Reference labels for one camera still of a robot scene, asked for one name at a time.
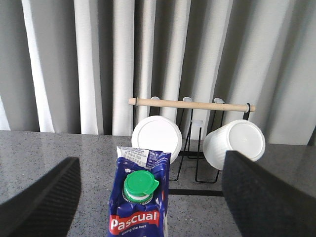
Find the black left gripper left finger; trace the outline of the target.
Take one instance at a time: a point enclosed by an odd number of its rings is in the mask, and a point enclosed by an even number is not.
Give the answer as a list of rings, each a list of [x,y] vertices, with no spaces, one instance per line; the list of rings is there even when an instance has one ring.
[[[65,237],[81,195],[80,162],[67,157],[0,206],[2,237]]]

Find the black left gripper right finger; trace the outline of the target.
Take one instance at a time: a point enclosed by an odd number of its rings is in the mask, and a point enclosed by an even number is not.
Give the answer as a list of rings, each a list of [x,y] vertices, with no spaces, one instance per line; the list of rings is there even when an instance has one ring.
[[[238,151],[227,151],[222,191],[243,237],[314,237],[316,199]]]

